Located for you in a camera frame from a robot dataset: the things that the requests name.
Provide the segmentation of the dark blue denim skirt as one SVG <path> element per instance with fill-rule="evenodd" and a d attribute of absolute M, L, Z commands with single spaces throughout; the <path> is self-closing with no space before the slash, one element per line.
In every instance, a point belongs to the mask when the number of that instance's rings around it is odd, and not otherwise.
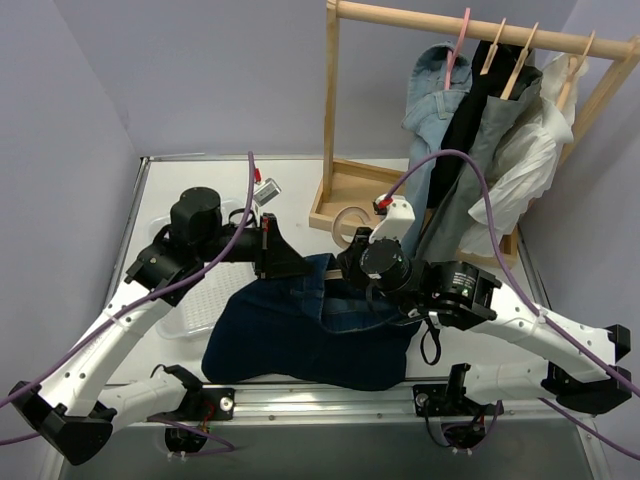
<path fill-rule="evenodd" d="M 307 257 L 313 272 L 256 280 L 227 301 L 201 370 L 212 383 L 277 374 L 360 391 L 402 382 L 406 351 L 420 326 L 398 308 L 343 280 L 328 280 L 331 254 Z"/>

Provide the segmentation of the light blue denim jacket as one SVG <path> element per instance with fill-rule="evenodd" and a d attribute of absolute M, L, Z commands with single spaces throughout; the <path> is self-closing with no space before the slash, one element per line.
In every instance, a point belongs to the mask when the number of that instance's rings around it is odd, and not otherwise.
<path fill-rule="evenodd" d="M 441 143 L 455 111 L 472 86 L 471 61 L 464 55 L 455 59 L 447 72 L 450 42 L 435 44 L 425 50 L 412 70 L 405 117 L 401 126 L 413 134 L 409 148 L 409 165 L 441 149 Z M 404 196 L 411 204 L 415 221 L 402 240 L 403 251 L 414 256 L 426 214 L 433 161 L 423 164 L 405 182 Z"/>

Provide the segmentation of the pink plastic hanger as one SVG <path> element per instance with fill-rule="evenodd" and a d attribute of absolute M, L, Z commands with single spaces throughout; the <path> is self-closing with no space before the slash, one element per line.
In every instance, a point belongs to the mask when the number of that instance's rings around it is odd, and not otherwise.
<path fill-rule="evenodd" d="M 466 32 L 470 22 L 470 16 L 471 16 L 471 8 L 467 7 L 462 17 L 462 23 L 461 23 L 461 28 L 458 34 L 457 42 L 455 46 L 452 49 L 449 49 L 447 52 L 447 64 L 446 64 L 446 71 L 445 71 L 445 78 L 444 78 L 445 90 L 449 90 L 451 88 L 452 72 L 453 72 L 456 60 L 464 44 Z"/>

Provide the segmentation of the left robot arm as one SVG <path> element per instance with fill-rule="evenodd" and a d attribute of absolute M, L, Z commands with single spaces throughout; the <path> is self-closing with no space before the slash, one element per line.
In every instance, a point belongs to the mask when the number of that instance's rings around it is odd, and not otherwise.
<path fill-rule="evenodd" d="M 92 459 L 111 435 L 155 415 L 190 419 L 203 406 L 203 384 L 180 365 L 110 388 L 111 375 L 136 344 L 221 262 L 250 263 L 257 278 L 308 275 L 313 268 L 282 237 L 277 219 L 224 223 L 219 194 L 184 191 L 170 220 L 129 267 L 107 307 L 42 380 L 19 382 L 9 401 L 70 464 Z"/>

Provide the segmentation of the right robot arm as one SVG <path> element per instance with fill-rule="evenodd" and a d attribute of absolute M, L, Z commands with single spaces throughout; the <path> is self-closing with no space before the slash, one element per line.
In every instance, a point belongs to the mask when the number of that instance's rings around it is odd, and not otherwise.
<path fill-rule="evenodd" d="M 617 363 L 631 350 L 622 325 L 593 328 L 530 302 L 514 283 L 461 261 L 409 259 L 395 239 L 368 227 L 342 249 L 342 278 L 396 307 L 397 325 L 424 322 L 432 333 L 453 328 L 501 339 L 534 354 L 521 363 L 452 366 L 444 400 L 455 412 L 504 400 L 553 400 L 570 410 L 608 413 L 632 396 L 631 374 Z"/>

